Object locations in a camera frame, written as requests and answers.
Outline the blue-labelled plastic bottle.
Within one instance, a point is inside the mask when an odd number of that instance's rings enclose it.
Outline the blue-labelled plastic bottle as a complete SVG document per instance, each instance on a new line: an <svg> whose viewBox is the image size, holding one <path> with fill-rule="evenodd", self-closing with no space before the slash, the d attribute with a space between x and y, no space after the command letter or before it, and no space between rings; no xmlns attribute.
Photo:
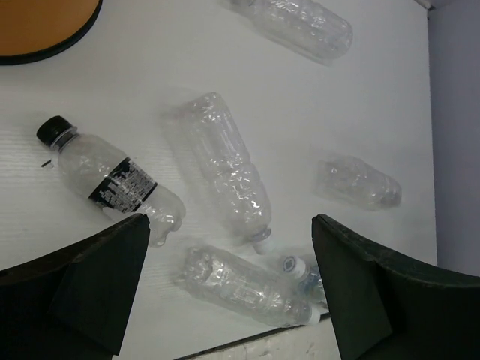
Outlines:
<svg viewBox="0 0 480 360"><path fill-rule="evenodd" d="M292 280L299 296L321 307L328 307L318 265L295 255L282 256L279 262L282 272Z"/></svg>

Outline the small clear crushed bottle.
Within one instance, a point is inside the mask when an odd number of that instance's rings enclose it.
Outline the small clear crushed bottle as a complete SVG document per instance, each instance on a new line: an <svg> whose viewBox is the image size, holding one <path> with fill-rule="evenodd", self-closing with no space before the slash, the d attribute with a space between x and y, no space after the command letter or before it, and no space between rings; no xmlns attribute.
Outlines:
<svg viewBox="0 0 480 360"><path fill-rule="evenodd" d="M372 212L397 208L402 201L396 180L353 156L319 160L315 191L329 200Z"/></svg>

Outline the large clear plastic bottle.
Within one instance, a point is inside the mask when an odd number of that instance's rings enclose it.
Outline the large clear plastic bottle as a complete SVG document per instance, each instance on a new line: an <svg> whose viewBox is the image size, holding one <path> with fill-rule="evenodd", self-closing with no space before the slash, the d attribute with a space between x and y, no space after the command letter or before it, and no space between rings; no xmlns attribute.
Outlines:
<svg viewBox="0 0 480 360"><path fill-rule="evenodd" d="M213 91L175 104L166 120L181 131L222 225L258 254L272 252L271 202L224 98Z"/></svg>

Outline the clear bottle white cap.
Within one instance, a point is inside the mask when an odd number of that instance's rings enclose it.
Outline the clear bottle white cap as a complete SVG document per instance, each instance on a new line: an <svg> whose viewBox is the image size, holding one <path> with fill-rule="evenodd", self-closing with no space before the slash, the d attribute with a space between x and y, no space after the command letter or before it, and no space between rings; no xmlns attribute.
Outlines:
<svg viewBox="0 0 480 360"><path fill-rule="evenodd" d="M322 312L279 275L210 245L189 247L181 285L191 296L272 327L313 326Z"/></svg>

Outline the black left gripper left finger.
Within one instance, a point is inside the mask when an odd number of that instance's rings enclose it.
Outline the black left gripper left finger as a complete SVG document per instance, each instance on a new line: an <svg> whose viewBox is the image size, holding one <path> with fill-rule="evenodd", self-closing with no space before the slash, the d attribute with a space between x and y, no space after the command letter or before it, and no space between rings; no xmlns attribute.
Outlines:
<svg viewBox="0 0 480 360"><path fill-rule="evenodd" d="M112 359L122 348L150 237L132 215L1 270L2 359Z"/></svg>

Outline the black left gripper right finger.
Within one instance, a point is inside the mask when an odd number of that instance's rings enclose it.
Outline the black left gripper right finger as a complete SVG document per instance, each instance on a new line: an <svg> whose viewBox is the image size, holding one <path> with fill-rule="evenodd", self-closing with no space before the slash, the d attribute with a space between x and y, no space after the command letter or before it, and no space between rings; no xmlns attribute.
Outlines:
<svg viewBox="0 0 480 360"><path fill-rule="evenodd" d="M312 241L342 359L478 359L479 278L413 259L325 214Z"/></svg>

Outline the black-capped labelled plastic bottle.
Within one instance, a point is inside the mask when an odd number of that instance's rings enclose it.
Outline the black-capped labelled plastic bottle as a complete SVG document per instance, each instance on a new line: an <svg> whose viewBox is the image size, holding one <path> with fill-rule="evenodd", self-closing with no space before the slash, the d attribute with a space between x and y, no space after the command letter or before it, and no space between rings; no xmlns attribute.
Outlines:
<svg viewBox="0 0 480 360"><path fill-rule="evenodd" d="M57 154L56 166L68 187L119 222L133 213L150 221L149 245L162 246L186 215L180 198L158 184L122 150L99 136L80 133L57 115L37 130L37 138Z"/></svg>

